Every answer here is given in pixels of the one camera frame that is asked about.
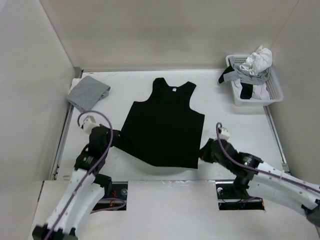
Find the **black tank top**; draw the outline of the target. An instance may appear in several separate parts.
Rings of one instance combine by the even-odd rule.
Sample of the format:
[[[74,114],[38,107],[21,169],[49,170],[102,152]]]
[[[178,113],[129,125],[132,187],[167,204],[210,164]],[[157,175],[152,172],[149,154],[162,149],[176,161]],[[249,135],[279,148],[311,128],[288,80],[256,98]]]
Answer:
[[[134,101],[122,126],[134,152],[155,167],[197,169],[205,115],[190,107],[196,84],[170,86],[156,78],[145,101]]]

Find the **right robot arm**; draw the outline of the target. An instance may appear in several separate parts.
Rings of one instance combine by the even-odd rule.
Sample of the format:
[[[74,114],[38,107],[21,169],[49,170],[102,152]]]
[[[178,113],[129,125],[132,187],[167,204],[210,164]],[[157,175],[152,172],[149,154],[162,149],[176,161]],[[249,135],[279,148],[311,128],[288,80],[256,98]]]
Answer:
[[[298,179],[261,158],[238,152],[224,139],[210,138],[200,149],[201,160],[217,163],[235,175],[232,183],[217,187],[218,199],[269,200],[304,216],[311,224],[320,225],[320,186]]]

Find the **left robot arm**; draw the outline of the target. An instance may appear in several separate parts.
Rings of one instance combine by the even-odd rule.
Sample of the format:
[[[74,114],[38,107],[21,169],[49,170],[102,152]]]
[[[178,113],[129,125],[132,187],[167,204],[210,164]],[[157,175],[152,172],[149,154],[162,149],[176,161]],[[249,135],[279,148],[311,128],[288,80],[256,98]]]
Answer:
[[[90,124],[89,142],[76,158],[67,188],[52,214],[32,231],[35,240],[76,240],[90,214],[125,210],[128,185],[100,173],[112,138],[109,128]]]

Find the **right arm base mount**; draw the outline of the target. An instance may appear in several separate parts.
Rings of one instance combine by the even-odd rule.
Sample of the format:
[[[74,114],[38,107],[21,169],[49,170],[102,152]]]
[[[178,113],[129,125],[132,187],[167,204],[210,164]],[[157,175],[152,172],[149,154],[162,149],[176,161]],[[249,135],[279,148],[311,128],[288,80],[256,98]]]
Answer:
[[[215,182],[218,208],[220,211],[264,211],[262,198],[250,196],[241,185],[237,186],[233,180]]]

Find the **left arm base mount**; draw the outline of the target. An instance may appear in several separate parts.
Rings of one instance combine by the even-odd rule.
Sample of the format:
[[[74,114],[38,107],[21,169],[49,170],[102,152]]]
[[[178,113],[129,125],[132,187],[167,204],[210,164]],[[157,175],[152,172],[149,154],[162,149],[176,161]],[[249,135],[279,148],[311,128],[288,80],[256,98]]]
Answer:
[[[128,187],[127,181],[113,182],[110,190],[105,191],[104,196],[94,206],[93,211],[103,209],[125,211],[127,208]]]

